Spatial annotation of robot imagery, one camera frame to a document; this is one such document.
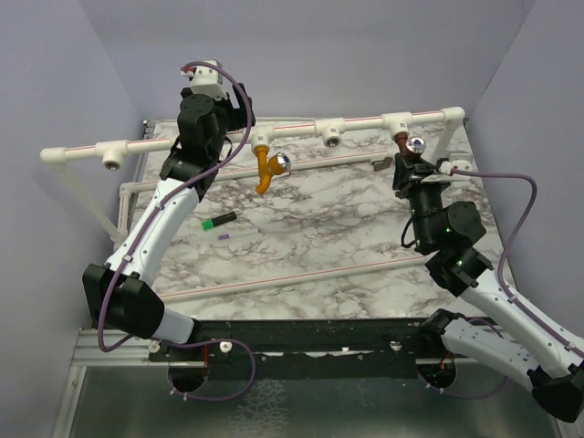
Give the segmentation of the orange water faucet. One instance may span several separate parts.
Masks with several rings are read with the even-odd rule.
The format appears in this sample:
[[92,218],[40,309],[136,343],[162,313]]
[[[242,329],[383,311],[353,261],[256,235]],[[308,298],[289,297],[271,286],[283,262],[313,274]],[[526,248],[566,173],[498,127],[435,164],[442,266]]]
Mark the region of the orange water faucet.
[[268,190],[274,176],[291,170],[291,160],[283,152],[278,152],[271,158],[268,157],[268,152],[269,148],[265,145],[256,146],[254,149],[259,178],[255,191],[260,195]]

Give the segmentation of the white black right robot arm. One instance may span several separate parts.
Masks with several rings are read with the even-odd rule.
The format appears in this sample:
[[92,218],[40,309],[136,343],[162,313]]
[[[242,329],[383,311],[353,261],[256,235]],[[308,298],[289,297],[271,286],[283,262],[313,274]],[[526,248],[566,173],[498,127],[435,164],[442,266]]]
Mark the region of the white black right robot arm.
[[475,248],[486,230],[474,203],[443,205],[450,178],[467,174],[463,165],[401,153],[394,163],[392,189],[410,205],[409,246],[428,256],[425,266],[435,284],[483,311],[511,337],[439,309],[422,324],[421,350],[431,357],[448,350],[477,360],[527,389],[550,415],[575,422],[583,412],[583,339],[509,286],[502,267]]

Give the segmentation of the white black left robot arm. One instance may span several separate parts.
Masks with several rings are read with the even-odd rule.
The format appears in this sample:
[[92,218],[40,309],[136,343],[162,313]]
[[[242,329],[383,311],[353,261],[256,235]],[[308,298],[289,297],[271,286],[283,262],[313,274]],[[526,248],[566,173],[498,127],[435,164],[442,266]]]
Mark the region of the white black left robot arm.
[[152,290],[162,257],[187,216],[213,183],[220,154],[231,130],[248,131],[256,122],[243,84],[229,98],[182,91],[179,134],[162,165],[155,193],[140,220],[101,266],[90,264],[82,276],[89,313],[98,330],[118,329],[141,339],[170,343],[182,360],[195,358],[202,339],[198,322],[169,309]]

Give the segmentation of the brown water faucet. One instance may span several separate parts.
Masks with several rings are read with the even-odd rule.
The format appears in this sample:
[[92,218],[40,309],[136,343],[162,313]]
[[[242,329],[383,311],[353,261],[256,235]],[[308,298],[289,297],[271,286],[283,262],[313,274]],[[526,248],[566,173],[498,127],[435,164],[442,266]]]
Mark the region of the brown water faucet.
[[398,132],[393,136],[400,155],[411,162],[418,162],[426,151],[426,142],[421,137],[411,136],[409,132]]

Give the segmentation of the white PVC pipe frame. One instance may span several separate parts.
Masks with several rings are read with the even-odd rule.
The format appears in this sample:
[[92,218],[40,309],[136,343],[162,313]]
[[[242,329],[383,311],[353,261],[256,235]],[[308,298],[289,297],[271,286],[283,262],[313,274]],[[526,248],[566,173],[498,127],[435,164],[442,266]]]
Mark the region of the white PVC pipe frame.
[[[333,141],[338,141],[342,134],[356,130],[386,130],[393,138],[398,132],[409,132],[410,127],[441,123],[443,124],[443,134],[438,141],[436,149],[437,151],[442,151],[449,144],[454,132],[461,126],[463,118],[464,110],[462,108],[451,107],[424,113],[388,113],[371,118],[313,120],[309,123],[298,125],[275,126],[273,124],[264,124],[253,126],[248,131],[231,131],[228,132],[226,141],[237,141],[239,144],[224,159],[225,164],[219,167],[214,181],[223,175],[223,167],[232,161],[245,146],[249,146],[254,153],[256,146],[265,145],[269,148],[272,141],[287,137],[321,138],[324,143],[329,144]],[[94,203],[91,195],[87,193],[78,181],[77,176],[70,172],[68,163],[100,158],[106,167],[117,168],[122,165],[126,157],[131,155],[151,151],[171,151],[176,138],[144,141],[106,141],[93,146],[78,148],[48,148],[41,151],[40,157],[51,169],[62,175],[63,180],[99,220],[101,226],[116,244],[117,250],[132,230],[128,233],[122,232],[105,216]]]

